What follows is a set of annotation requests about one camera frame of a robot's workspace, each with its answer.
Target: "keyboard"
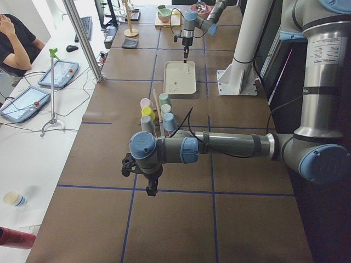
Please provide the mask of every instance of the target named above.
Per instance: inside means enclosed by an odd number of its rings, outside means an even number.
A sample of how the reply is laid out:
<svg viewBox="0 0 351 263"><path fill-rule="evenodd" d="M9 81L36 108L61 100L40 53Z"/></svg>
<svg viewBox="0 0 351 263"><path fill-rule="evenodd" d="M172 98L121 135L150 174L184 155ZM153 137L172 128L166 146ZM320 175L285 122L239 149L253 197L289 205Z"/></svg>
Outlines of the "keyboard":
<svg viewBox="0 0 351 263"><path fill-rule="evenodd" d="M83 18L81 18L81 21L82 21L82 25L83 25L83 28L87 34L87 37L90 41L91 37L92 37L92 28L93 28L93 20L92 20L92 17L91 16L85 16ZM78 35L76 34L76 37L75 37L75 42L79 42L79 39L78 39Z"/></svg>

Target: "white tray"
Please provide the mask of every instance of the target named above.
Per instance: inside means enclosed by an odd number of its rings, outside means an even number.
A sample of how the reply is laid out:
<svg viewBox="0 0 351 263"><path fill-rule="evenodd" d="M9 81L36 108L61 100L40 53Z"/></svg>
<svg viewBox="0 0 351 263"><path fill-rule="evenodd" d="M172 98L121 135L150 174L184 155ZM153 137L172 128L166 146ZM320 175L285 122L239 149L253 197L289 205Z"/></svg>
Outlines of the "white tray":
<svg viewBox="0 0 351 263"><path fill-rule="evenodd" d="M193 61L168 61L165 63L163 92L168 94L193 94L196 92L195 63Z"/></svg>

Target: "wooden base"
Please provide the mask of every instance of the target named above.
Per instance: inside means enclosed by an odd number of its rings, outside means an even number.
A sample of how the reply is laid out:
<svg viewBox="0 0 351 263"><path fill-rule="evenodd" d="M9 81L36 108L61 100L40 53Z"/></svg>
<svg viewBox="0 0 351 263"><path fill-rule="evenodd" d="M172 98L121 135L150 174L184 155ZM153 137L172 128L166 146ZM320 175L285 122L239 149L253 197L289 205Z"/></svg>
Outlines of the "wooden base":
<svg viewBox="0 0 351 263"><path fill-rule="evenodd" d="M124 31L124 35L126 37L136 37L139 34L139 31L135 28L132 28L132 31L130 31L129 29L126 29Z"/></svg>

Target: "person's hand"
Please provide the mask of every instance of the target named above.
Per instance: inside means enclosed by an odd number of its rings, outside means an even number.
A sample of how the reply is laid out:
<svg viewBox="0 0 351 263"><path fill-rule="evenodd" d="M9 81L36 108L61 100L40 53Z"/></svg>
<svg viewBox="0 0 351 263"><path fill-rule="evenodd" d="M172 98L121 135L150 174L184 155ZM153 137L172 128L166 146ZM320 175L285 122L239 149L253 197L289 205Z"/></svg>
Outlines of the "person's hand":
<svg viewBox="0 0 351 263"><path fill-rule="evenodd" d="M11 22L10 18L0 14L0 32L9 36L11 34L15 34L15 27Z"/></svg>

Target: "blue joint cap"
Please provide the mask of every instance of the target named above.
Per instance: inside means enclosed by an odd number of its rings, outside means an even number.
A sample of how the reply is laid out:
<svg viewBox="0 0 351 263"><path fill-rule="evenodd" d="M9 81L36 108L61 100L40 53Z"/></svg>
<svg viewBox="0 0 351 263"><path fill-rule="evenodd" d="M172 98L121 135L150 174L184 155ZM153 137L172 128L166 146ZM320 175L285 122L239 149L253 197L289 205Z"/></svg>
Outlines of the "blue joint cap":
<svg viewBox="0 0 351 263"><path fill-rule="evenodd" d="M183 163L195 163L199 158L199 146L197 138L186 137L180 148L180 158Z"/></svg>
<svg viewBox="0 0 351 263"><path fill-rule="evenodd" d="M351 1L350 0L319 0L329 11L337 14L351 14Z"/></svg>
<svg viewBox="0 0 351 263"><path fill-rule="evenodd" d="M284 42L307 42L307 39L299 32L287 32L280 30L280 40Z"/></svg>
<svg viewBox="0 0 351 263"><path fill-rule="evenodd" d="M185 11L184 13L184 19L187 21L194 21L197 18L197 12L194 11Z"/></svg>
<svg viewBox="0 0 351 263"><path fill-rule="evenodd" d="M156 138L146 131L134 134L129 141L132 156L142 160L153 154L156 148Z"/></svg>
<svg viewBox="0 0 351 263"><path fill-rule="evenodd" d="M207 33L208 33L209 35L213 36L213 35L216 33L217 29L218 29L217 24L213 24L213 25L207 30Z"/></svg>
<svg viewBox="0 0 351 263"><path fill-rule="evenodd" d="M327 184L341 178L349 170L350 161L350 153L343 146L326 144L308 152L298 170L302 177L315 184Z"/></svg>

